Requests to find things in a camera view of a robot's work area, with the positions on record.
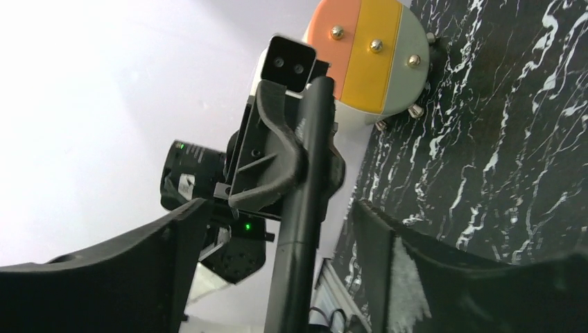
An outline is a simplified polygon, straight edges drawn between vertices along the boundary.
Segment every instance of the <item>screw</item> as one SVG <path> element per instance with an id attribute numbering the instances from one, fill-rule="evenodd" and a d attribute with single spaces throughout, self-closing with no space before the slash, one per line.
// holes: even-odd
<path id="1" fill-rule="evenodd" d="M 421 57 L 416 54 L 411 55 L 408 57 L 408 66 L 416 67 L 421 63 Z"/>
<path id="2" fill-rule="evenodd" d="M 429 45 L 433 45 L 437 41 L 437 36 L 434 33 L 426 33 L 426 41 Z"/>
<path id="3" fill-rule="evenodd" d="M 382 51 L 383 46 L 384 44 L 381 40 L 372 40 L 372 42 L 370 43 L 370 50 L 373 53 L 379 53 L 380 51 Z"/>
<path id="4" fill-rule="evenodd" d="M 424 110 L 423 108 L 421 108 L 420 106 L 416 105 L 416 104 L 412 104 L 409 108 L 408 108 L 408 113 L 410 114 L 410 116 L 414 119 L 419 119 L 420 117 L 422 117 L 422 115 L 424 114 Z"/>
<path id="5" fill-rule="evenodd" d="M 380 131 L 383 132 L 386 130 L 386 128 L 388 127 L 388 125 L 386 124 L 386 122 L 384 120 L 380 120 L 376 123 L 376 128 Z"/>
<path id="6" fill-rule="evenodd" d="M 331 28 L 331 38 L 334 40 L 340 40 L 343 38 L 344 30 L 342 26 L 334 26 Z"/>

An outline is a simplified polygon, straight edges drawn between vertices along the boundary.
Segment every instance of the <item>white wall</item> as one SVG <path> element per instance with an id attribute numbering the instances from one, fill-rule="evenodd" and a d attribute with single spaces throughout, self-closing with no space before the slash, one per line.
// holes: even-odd
<path id="1" fill-rule="evenodd" d="M 171 142 L 224 150 L 259 52 L 274 32 L 302 36 L 317 2 L 2 1 L 0 265 L 46 262 L 163 215 Z M 337 137 L 349 175 L 331 202 L 323 255 L 369 132 Z M 262 272 L 188 312 L 263 323 L 274 254 L 270 245 Z"/>

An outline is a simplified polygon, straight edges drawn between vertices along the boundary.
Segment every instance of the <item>black pole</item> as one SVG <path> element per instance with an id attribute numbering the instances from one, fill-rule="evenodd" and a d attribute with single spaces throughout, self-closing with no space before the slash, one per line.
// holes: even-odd
<path id="1" fill-rule="evenodd" d="M 334 81 L 321 76 L 300 101 L 296 135 L 306 152 L 304 179 L 284 200 L 265 333 L 303 333 L 309 327 L 321 193 L 329 175 L 329 136 L 335 119 Z"/>

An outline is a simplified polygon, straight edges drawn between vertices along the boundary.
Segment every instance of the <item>camera lens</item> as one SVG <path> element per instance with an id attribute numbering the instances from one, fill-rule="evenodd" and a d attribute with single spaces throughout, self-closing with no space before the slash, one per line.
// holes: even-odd
<path id="1" fill-rule="evenodd" d="M 304 67 L 302 65 L 294 66 L 294 73 L 301 74 L 304 71 Z"/>
<path id="2" fill-rule="evenodd" d="M 277 57 L 274 59 L 274 66 L 280 68 L 282 66 L 284 66 L 284 59 Z"/>

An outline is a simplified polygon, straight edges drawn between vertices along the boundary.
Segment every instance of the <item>orange panel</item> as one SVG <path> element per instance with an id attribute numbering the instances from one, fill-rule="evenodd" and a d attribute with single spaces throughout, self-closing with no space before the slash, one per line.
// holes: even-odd
<path id="1" fill-rule="evenodd" d="M 314 46 L 319 60 L 331 64 L 327 75 L 335 80 L 335 99 L 343 93 L 360 8 L 361 0 L 322 0 L 309 25 L 308 44 Z M 340 40 L 331 37 L 334 26 L 343 27 Z"/>

